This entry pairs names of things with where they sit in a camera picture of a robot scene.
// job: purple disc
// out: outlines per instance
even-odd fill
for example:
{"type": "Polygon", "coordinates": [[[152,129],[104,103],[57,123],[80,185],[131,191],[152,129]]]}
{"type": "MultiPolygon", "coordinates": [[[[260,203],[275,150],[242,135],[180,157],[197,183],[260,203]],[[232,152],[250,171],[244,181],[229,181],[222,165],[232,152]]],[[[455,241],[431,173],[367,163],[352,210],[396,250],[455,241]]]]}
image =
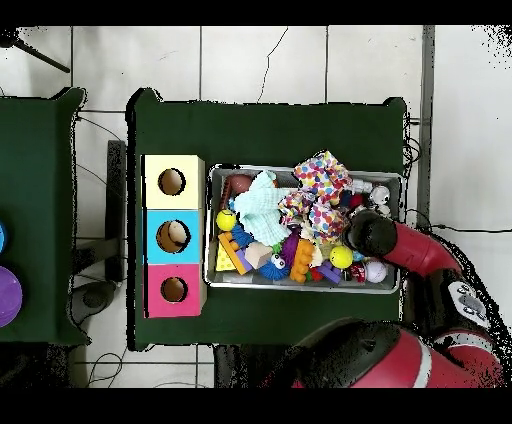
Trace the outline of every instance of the purple disc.
{"type": "Polygon", "coordinates": [[[16,276],[0,266],[0,327],[9,324],[21,309],[21,285],[16,276]]]}

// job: dark green cloth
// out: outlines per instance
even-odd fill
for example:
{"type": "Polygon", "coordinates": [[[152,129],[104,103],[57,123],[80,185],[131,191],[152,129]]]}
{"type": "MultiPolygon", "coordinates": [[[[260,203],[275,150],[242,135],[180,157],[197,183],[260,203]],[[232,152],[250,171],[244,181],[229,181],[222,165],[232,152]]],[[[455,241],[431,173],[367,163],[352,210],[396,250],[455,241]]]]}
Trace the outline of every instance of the dark green cloth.
{"type": "Polygon", "coordinates": [[[0,265],[20,280],[23,305],[0,341],[80,344],[67,312],[73,237],[72,117],[82,89],[53,99],[0,97],[0,265]]]}
{"type": "MultiPolygon", "coordinates": [[[[208,170],[216,163],[293,167],[328,149],[350,170],[403,171],[402,99],[385,105],[173,103],[160,102],[146,89],[134,94],[128,109],[136,123],[131,128],[135,140],[129,130],[129,143],[136,141],[137,264],[142,264],[141,154],[198,155],[208,170]]],[[[135,298],[137,346],[293,344],[334,319],[393,320],[399,312],[398,291],[358,295],[209,288],[199,317],[145,319],[141,266],[136,267],[135,298]]]]}

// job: blue block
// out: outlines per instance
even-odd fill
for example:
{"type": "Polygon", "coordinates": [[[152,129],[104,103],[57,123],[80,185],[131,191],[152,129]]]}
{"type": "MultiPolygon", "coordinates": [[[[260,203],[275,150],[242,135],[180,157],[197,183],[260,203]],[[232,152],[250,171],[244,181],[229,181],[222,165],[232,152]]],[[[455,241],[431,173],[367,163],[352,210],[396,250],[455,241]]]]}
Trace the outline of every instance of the blue block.
{"type": "Polygon", "coordinates": [[[201,258],[202,232],[198,210],[154,210],[147,211],[147,253],[148,264],[198,264],[201,258]],[[156,234],[166,221],[181,221],[190,233],[190,241],[178,253],[167,253],[160,248],[156,234]]]}

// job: pink toy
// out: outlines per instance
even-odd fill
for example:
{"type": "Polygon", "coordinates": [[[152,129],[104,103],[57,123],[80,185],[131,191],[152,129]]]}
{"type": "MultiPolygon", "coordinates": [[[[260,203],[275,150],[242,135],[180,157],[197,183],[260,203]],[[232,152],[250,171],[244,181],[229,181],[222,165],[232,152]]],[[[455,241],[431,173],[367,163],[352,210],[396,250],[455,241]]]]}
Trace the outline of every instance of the pink toy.
{"type": "Polygon", "coordinates": [[[195,317],[201,314],[206,301],[206,286],[199,264],[148,265],[149,318],[195,317]],[[183,297],[170,302],[164,298],[164,281],[177,278],[184,283],[183,297]]]}

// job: purple toy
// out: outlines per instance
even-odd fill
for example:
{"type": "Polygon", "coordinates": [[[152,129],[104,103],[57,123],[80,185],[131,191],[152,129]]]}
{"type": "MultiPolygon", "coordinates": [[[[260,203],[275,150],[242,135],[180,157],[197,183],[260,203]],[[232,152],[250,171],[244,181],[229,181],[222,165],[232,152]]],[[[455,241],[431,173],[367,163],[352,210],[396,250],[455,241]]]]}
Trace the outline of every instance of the purple toy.
{"type": "Polygon", "coordinates": [[[0,327],[9,324],[21,309],[21,285],[16,276],[0,266],[0,327]]]}
{"type": "Polygon", "coordinates": [[[297,251],[297,246],[299,245],[300,227],[294,227],[291,230],[292,233],[283,242],[283,247],[281,248],[280,252],[280,256],[284,259],[284,263],[289,267],[293,266],[295,252],[297,251]]]}
{"type": "Polygon", "coordinates": [[[341,281],[341,269],[334,267],[328,259],[323,261],[316,270],[335,284],[339,284],[341,281]]]}

